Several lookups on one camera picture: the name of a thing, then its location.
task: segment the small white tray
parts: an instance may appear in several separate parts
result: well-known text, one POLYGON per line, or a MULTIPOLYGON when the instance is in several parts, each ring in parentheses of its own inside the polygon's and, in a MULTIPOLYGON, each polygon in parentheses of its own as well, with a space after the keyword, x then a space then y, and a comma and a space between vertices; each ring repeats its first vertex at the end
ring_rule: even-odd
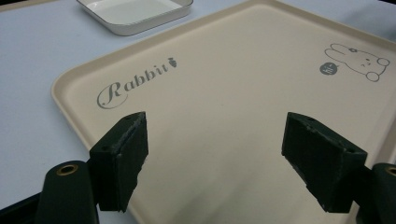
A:
POLYGON ((395 74, 394 43, 255 0, 73 68, 52 94, 87 148, 147 111, 140 223, 339 224, 354 216, 323 212, 281 156, 287 113, 363 148, 369 167, 394 161, 395 74))
POLYGON ((135 35, 186 16, 192 0, 78 0, 116 35, 135 35))

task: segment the beige tray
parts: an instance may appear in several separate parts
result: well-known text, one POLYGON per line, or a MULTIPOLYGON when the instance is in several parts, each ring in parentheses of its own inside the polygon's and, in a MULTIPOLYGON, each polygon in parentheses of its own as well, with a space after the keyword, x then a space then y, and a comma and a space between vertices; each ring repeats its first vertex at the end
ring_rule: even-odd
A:
POLYGON ((147 111, 149 155, 130 204, 140 223, 346 223, 353 215, 324 213, 281 156, 286 115, 327 124, 369 152, 368 166, 394 161, 395 52, 248 1, 76 67, 52 94, 87 148, 147 111))

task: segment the rabbit illustration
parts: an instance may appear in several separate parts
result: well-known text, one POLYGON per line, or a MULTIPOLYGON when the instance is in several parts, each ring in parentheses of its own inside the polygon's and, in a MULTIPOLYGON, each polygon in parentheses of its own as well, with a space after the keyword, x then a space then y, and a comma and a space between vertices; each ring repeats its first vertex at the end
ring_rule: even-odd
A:
POLYGON ((365 75, 370 81, 377 82, 385 72, 389 60, 378 58, 371 53, 350 49, 340 44, 331 44, 324 52, 337 62, 346 64, 353 71, 365 75))

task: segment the table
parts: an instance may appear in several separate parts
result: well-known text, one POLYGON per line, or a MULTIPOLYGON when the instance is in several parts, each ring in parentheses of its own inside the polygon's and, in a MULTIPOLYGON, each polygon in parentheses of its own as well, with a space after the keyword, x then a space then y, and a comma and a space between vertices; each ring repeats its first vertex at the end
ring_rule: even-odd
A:
MULTIPOLYGON (((243 0, 195 0, 191 14, 146 32, 117 36, 75 1, 58 0, 0 12, 0 209, 41 191, 46 172, 86 161, 81 144, 50 96, 56 77, 243 0)), ((283 0, 296 7, 396 41, 396 6, 375 0, 283 0)), ((136 223, 129 213, 99 212, 102 223, 136 223)))

